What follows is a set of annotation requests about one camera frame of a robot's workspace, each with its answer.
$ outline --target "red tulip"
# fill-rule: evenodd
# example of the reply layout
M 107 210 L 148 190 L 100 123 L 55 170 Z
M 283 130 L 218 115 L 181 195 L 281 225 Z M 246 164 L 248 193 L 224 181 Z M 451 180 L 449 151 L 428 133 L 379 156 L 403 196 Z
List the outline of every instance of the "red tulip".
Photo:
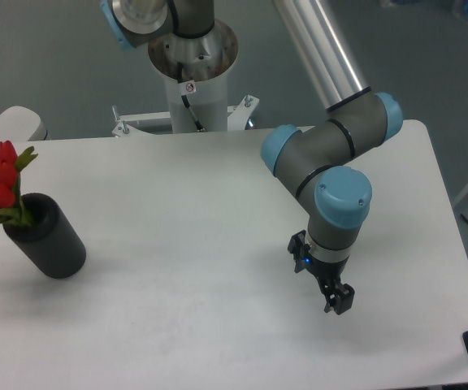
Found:
M 15 179 L 17 179 L 18 172 L 14 164 L 6 161 L 0 162 L 0 183 L 6 185 L 9 189 L 14 187 Z
M 15 203 L 15 195 L 5 184 L 0 183 L 0 209 L 12 207 Z
M 12 143 L 10 141 L 0 142 L 0 162 L 6 161 L 14 165 L 15 160 L 17 160 L 17 153 Z

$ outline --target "white bracket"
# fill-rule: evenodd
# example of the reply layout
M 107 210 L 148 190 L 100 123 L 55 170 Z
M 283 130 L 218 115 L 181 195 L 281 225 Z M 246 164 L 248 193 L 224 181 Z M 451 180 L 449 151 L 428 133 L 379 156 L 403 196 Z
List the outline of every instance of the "white bracket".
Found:
M 247 95 L 243 97 L 238 106 L 229 106 L 227 108 L 227 130 L 244 131 L 247 127 L 252 128 L 251 116 L 258 108 L 259 99 Z M 169 112 L 154 112 L 149 114 L 119 115 L 115 106 L 112 107 L 115 116 L 115 128 L 113 134 L 116 137 L 136 136 L 138 134 L 149 135 L 149 132 L 143 132 L 138 128 L 156 128 L 171 125 L 171 116 Z

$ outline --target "silver metal tube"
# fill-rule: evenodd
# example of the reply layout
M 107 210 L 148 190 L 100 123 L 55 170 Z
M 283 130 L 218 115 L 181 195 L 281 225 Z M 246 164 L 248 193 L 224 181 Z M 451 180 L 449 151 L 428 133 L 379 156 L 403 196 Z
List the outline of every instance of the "silver metal tube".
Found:
M 123 0 L 124 5 L 136 12 L 142 18 L 143 15 L 152 15 L 162 10 L 166 0 Z
M 326 108 L 368 86 L 326 0 L 273 2 Z
M 136 34 L 151 34 L 161 28 L 169 16 L 166 0 L 112 0 L 115 18 Z

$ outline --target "black vase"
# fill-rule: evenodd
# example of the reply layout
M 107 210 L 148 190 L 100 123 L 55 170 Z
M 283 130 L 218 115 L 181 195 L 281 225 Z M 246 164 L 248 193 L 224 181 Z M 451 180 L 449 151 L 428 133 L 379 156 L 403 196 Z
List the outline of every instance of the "black vase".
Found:
M 86 248 L 57 202 L 42 193 L 27 193 L 23 203 L 37 225 L 3 224 L 5 233 L 46 276 L 63 279 L 75 274 L 85 263 Z

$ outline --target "light blue joint cap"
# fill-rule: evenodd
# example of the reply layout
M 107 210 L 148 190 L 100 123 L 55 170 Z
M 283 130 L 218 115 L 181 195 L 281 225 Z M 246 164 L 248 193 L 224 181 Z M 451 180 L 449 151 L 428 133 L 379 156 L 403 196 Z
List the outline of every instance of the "light blue joint cap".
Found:
M 326 170 L 315 185 L 315 205 L 321 215 L 341 229 L 359 228 L 370 212 L 371 183 L 350 167 Z
M 272 175 L 275 176 L 275 163 L 277 163 L 281 150 L 296 132 L 301 132 L 301 130 L 292 124 L 284 124 L 271 132 L 263 142 L 261 146 L 261 158 L 268 169 L 270 169 L 270 172 L 272 172 Z
M 107 0 L 101 0 L 101 9 L 104 12 L 104 16 L 107 19 L 107 23 L 111 27 L 111 31 L 113 31 L 115 37 L 119 41 L 120 48 L 122 50 L 130 50 L 134 49 L 134 47 L 129 43 L 126 37 L 122 34 L 119 25 L 115 21 L 115 17 L 113 16 L 113 12 L 110 9 L 110 5 L 107 3 Z
M 404 113 L 400 104 L 391 96 L 389 93 L 378 92 L 375 94 L 382 100 L 384 107 L 386 108 L 386 115 L 388 116 L 388 130 L 386 130 L 386 137 L 383 141 L 387 141 L 389 138 L 394 137 L 404 123 Z

